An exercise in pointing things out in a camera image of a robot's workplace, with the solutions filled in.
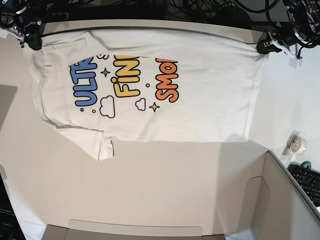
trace blue star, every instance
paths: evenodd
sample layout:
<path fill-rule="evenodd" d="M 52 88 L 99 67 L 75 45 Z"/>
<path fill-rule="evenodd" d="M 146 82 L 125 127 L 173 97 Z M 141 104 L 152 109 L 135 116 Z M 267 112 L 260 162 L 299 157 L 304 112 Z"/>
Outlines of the blue star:
<path fill-rule="evenodd" d="M 110 72 L 107 71 L 106 68 L 104 68 L 104 71 L 101 72 L 101 74 L 104 74 L 105 77 L 107 77 L 107 74 L 109 74 Z"/>

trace t-shirt sleeve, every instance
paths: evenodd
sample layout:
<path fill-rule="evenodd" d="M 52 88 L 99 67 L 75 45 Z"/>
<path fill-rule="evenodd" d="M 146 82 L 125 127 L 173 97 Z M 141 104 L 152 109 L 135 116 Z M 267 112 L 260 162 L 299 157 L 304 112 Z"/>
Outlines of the t-shirt sleeve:
<path fill-rule="evenodd" d="M 114 157 L 112 141 L 103 131 L 72 127 L 56 128 L 55 130 L 77 144 L 96 161 Z"/>

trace white t-shirt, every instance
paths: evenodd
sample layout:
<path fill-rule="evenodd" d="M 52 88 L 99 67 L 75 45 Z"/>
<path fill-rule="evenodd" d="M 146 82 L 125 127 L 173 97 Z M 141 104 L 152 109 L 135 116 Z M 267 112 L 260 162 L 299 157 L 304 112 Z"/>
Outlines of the white t-shirt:
<path fill-rule="evenodd" d="M 25 56 L 41 118 L 96 160 L 114 156 L 113 139 L 248 140 L 266 59 L 231 39 L 147 29 L 53 35 Z"/>

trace white table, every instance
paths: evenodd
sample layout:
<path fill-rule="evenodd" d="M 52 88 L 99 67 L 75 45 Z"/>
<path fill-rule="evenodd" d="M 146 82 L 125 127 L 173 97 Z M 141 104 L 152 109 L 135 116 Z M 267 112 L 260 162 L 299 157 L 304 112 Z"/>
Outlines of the white table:
<path fill-rule="evenodd" d="M 196 27 L 253 41 L 248 30 L 205 24 Z M 41 239 L 47 224 L 68 227 L 70 219 L 199 226 L 203 235 L 236 232 L 247 181 L 261 176 L 264 153 L 268 149 L 281 153 L 293 130 L 299 130 L 309 144 L 297 161 L 311 160 L 320 170 L 320 49 L 304 49 L 304 66 L 298 71 L 289 67 L 289 58 L 283 53 L 270 55 L 249 142 L 115 141 L 117 156 L 102 162 L 91 159 L 40 120 L 19 42 L 12 36 L 0 39 L 0 53 L 0 84 L 17 87 L 0 132 L 0 165 L 28 239 Z"/>

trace yellow star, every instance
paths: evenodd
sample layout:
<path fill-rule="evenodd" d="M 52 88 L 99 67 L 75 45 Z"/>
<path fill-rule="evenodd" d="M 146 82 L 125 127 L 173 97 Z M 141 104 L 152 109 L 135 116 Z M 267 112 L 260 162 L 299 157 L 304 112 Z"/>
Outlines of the yellow star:
<path fill-rule="evenodd" d="M 160 108 L 160 107 L 156 105 L 156 102 L 154 102 L 153 105 L 150 106 L 149 108 L 153 109 L 153 112 L 155 113 L 155 112 L 156 112 L 156 109 L 157 109 L 157 108 Z"/>

